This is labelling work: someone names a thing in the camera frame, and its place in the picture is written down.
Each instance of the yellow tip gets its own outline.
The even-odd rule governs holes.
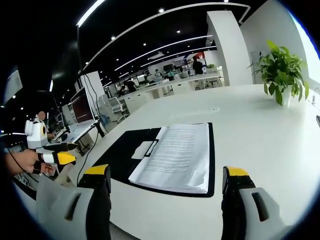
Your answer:
[[[226,166],[229,170],[229,176],[249,176],[249,174],[242,168]]]
[[[76,160],[75,156],[65,151],[58,152],[57,156],[58,156],[59,164],[61,165],[66,165]]]
[[[93,166],[87,169],[84,174],[92,174],[92,175],[104,175],[105,169],[108,167],[108,164],[104,164],[101,166]]]

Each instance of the potted plant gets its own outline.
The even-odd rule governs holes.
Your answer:
[[[255,75],[261,72],[264,92],[273,95],[276,102],[282,106],[288,106],[291,97],[295,96],[299,96],[300,102],[303,92],[307,99],[309,84],[301,75],[301,68],[306,63],[297,55],[291,55],[285,46],[278,47],[270,40],[267,44],[270,53],[260,57],[259,69],[253,72]]]
[[[206,66],[207,69],[216,69],[216,65],[214,64],[209,64],[208,66]]]

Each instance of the clipboard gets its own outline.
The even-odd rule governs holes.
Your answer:
[[[126,131],[122,134],[117,141],[115,141],[112,146],[97,160],[93,166],[99,166],[103,164],[109,164],[111,170],[111,178],[117,180],[121,183],[134,186],[136,188],[182,197],[194,197],[194,198],[211,198],[215,193],[215,144],[214,144],[214,132],[212,123],[208,123],[209,128],[209,183],[207,193],[183,193],[183,192],[173,192],[158,190],[151,187],[145,187],[131,183],[129,181],[129,176],[141,162],[140,159],[132,159],[133,154],[136,149],[145,141],[156,141],[159,128],[141,129]]]

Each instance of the person's hand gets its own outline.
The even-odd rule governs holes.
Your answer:
[[[14,159],[12,158],[10,153],[7,153],[5,156],[5,160],[7,163],[7,166],[9,168],[9,172],[12,175],[23,173],[24,171],[21,169],[23,168],[26,172],[32,173],[34,171],[34,165],[36,161],[38,161],[38,154],[30,149],[26,149],[23,152],[13,152],[12,153]],[[47,163],[41,163],[41,173],[53,173],[53,169],[51,166]]]
[[[46,135],[47,135],[49,140],[54,139],[55,136],[56,136],[54,133],[47,133]]]

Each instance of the white flower pot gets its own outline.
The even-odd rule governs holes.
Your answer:
[[[282,92],[282,106],[289,106],[290,105],[290,101],[291,101],[291,87],[292,86],[288,86],[284,92]],[[276,92],[273,93],[273,99],[276,101]]]

